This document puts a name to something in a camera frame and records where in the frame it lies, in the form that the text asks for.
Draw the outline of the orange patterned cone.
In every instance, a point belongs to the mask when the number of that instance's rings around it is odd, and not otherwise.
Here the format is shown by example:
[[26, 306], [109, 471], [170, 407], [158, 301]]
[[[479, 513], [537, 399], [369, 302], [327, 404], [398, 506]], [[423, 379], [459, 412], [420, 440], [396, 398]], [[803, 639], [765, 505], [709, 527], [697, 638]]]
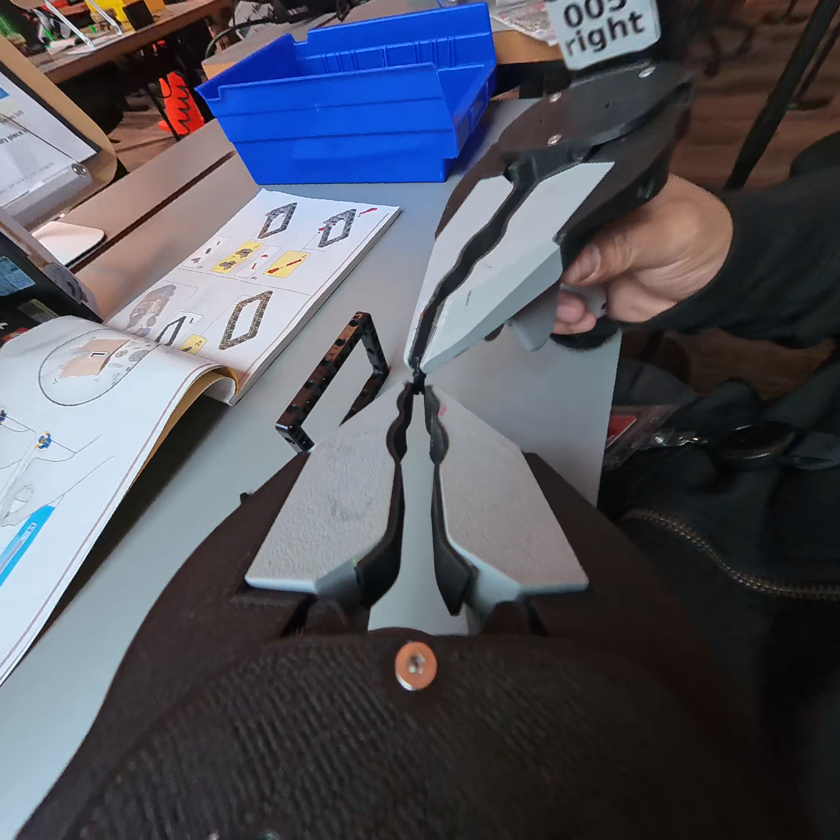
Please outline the orange patterned cone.
[[161, 120], [159, 128], [179, 141], [200, 130], [213, 117], [202, 104], [194, 90], [176, 71], [167, 73], [158, 80]]

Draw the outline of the badge reel clip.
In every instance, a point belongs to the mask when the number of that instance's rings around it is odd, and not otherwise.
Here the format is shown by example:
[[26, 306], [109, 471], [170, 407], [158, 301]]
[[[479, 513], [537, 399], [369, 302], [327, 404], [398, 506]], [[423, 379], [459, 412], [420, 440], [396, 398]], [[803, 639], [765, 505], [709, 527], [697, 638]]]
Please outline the badge reel clip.
[[839, 466], [837, 435], [773, 420], [730, 427], [717, 434], [664, 427], [651, 434], [643, 448], [688, 446], [704, 448], [720, 466], [740, 471], [775, 466], [817, 471]]

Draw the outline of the person's right hand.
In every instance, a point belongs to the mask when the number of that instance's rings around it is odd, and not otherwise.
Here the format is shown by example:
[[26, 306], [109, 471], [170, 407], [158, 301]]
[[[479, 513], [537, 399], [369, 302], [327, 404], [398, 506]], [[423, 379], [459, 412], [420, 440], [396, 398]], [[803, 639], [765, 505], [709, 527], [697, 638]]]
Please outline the person's right hand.
[[706, 189], [669, 175], [661, 191], [629, 215], [606, 225], [566, 269], [553, 331], [588, 333], [597, 318], [583, 290], [605, 294], [616, 322], [649, 321], [707, 286], [732, 245], [725, 204]]

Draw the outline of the open instruction booklet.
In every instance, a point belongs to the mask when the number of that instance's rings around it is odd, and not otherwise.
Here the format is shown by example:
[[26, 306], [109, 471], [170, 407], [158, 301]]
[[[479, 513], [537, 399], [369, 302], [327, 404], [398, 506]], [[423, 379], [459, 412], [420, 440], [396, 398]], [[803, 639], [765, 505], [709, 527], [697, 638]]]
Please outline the open instruction booklet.
[[185, 410], [236, 404], [400, 212], [260, 190], [105, 323], [66, 316], [6, 344], [2, 681]]

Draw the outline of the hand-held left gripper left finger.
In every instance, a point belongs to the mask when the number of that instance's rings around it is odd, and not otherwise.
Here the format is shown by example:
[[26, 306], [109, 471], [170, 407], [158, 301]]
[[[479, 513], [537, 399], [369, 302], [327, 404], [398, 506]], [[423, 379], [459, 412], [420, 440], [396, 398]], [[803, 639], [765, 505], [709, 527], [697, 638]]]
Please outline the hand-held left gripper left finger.
[[401, 568], [402, 461], [413, 387], [401, 382], [306, 453], [245, 575], [248, 586], [368, 612]]

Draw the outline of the black lego frame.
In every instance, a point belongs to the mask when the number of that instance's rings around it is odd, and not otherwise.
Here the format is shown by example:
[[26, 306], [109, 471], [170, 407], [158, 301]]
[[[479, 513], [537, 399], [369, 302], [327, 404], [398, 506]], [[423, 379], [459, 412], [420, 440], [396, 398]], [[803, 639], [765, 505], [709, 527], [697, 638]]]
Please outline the black lego frame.
[[391, 367], [386, 360], [373, 318], [367, 311], [357, 311], [276, 421], [276, 431], [295, 453], [307, 453], [314, 446], [303, 424], [358, 344], [364, 347], [365, 356], [371, 364], [371, 376], [341, 423], [347, 422], [370, 405], [388, 379]]

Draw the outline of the white stand base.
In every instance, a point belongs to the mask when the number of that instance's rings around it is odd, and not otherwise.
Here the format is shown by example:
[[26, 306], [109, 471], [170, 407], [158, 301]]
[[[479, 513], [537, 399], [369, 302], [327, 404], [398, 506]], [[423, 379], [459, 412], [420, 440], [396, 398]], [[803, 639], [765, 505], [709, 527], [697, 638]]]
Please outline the white stand base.
[[99, 227], [68, 223], [56, 219], [37, 227], [31, 234], [65, 267], [71, 267], [89, 255], [106, 239]]

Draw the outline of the person's right forearm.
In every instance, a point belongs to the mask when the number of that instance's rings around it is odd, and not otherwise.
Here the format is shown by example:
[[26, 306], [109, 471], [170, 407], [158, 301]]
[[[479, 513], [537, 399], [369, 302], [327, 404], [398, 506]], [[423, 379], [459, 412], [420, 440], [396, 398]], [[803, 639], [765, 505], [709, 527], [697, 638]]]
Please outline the person's right forearm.
[[639, 324], [720, 329], [795, 348], [838, 339], [838, 163], [832, 133], [798, 154], [783, 182], [717, 196], [734, 226], [722, 268], [697, 293]]

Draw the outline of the blue plastic bin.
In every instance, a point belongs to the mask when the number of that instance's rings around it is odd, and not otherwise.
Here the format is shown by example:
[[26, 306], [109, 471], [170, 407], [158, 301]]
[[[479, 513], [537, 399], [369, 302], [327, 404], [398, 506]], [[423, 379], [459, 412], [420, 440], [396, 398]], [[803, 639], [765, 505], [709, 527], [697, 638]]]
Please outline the blue plastic bin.
[[496, 66], [469, 3], [283, 35], [196, 91], [259, 185], [444, 182]]

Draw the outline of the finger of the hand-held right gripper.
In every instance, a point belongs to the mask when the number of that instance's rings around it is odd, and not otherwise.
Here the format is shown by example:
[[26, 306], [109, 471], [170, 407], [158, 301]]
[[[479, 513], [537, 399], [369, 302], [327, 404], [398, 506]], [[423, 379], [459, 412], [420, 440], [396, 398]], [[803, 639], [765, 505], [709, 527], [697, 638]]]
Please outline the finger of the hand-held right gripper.
[[406, 339], [407, 363], [422, 362], [443, 304], [498, 238], [492, 220], [513, 191], [503, 175], [478, 180], [436, 235]]
[[579, 163], [521, 193], [514, 189], [493, 218], [498, 238], [476, 260], [438, 314], [418, 366], [433, 372], [483, 340], [548, 290], [563, 272], [561, 228], [614, 167]]

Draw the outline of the black lego set box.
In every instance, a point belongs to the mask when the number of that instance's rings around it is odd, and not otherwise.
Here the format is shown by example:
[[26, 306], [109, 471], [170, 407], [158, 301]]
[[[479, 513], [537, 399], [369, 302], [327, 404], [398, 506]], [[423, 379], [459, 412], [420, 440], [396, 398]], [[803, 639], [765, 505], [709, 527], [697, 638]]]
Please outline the black lego set box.
[[2, 211], [1, 344], [67, 316], [102, 322], [92, 292], [25, 227]]

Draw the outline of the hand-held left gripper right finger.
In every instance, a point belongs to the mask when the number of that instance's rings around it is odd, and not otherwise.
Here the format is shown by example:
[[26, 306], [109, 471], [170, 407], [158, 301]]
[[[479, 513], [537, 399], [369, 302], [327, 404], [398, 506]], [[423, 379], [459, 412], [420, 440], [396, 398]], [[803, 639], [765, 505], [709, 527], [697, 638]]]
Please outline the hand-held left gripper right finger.
[[425, 417], [434, 569], [449, 613], [584, 592], [589, 578], [520, 448], [435, 386]]

